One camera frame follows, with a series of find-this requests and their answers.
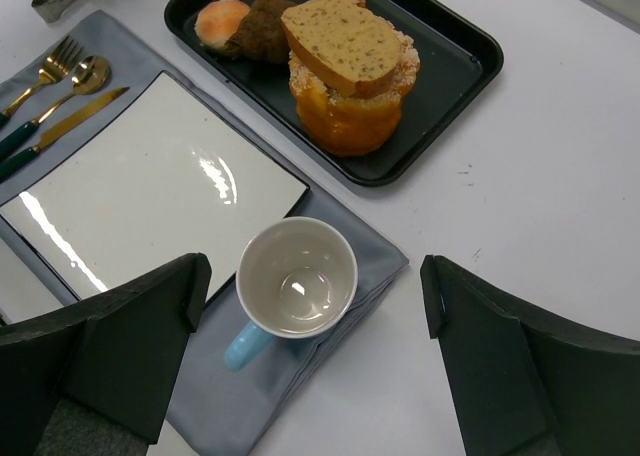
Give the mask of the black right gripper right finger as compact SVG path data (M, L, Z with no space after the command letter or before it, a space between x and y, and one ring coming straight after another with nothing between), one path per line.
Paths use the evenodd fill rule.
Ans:
M638 341L558 316L443 256L426 256L420 276L466 454L638 454Z

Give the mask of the seeded bread slice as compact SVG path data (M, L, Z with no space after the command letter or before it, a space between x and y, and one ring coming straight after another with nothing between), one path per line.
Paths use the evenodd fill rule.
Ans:
M386 92L402 57L393 27L362 0L308 0L287 8L281 24L294 55L341 95Z

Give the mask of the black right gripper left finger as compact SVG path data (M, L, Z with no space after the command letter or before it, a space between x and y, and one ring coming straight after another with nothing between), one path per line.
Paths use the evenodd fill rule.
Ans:
M4 455L144 455L211 278L201 253L1 329Z

